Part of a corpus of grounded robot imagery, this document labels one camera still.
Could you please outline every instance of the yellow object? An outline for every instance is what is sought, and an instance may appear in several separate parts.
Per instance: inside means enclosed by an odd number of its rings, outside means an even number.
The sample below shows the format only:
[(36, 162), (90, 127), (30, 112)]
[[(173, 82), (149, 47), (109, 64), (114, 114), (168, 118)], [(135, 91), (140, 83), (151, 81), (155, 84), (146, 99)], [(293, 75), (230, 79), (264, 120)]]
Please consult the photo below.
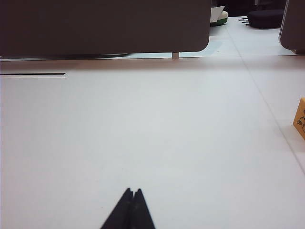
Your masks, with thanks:
[(294, 126), (305, 140), (305, 98), (301, 98), (295, 114)]

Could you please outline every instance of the black cushion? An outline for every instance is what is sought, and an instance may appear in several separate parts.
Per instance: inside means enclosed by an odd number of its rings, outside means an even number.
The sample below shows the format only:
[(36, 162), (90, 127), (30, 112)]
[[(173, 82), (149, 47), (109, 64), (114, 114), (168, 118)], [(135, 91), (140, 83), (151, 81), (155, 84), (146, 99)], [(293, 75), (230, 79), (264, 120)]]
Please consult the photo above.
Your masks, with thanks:
[(279, 28), (283, 20), (284, 10), (258, 10), (248, 13), (249, 24), (260, 29)]

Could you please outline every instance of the white table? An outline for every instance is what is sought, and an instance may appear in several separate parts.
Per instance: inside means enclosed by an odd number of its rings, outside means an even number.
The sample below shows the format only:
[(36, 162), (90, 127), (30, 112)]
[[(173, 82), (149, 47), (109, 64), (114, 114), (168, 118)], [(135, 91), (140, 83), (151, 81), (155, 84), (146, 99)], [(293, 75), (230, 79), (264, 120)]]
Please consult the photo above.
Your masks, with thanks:
[(1, 79), (1, 228), (98, 229), (140, 187), (158, 229), (303, 229), (305, 58), (213, 31), (203, 58), (3, 62), (66, 74)]

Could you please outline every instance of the white paper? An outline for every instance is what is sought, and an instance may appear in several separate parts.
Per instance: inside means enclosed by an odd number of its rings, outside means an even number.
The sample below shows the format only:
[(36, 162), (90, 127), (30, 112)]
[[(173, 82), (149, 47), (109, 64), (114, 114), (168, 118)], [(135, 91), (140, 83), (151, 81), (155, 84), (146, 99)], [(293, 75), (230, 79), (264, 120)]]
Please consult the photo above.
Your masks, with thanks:
[(217, 22), (218, 18), (221, 15), (221, 12), (224, 10), (225, 6), (218, 6), (211, 8), (211, 20), (210, 22)]

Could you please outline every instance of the white desk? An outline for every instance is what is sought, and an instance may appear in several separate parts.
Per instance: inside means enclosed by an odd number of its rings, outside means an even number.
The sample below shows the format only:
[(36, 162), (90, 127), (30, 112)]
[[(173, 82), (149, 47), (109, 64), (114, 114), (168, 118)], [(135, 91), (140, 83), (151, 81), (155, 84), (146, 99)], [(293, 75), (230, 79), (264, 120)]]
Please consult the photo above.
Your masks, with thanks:
[(2, 63), (66, 74), (1, 79), (1, 228), (98, 229), (141, 187), (158, 229), (303, 229), (305, 58), (234, 39), (203, 58)]

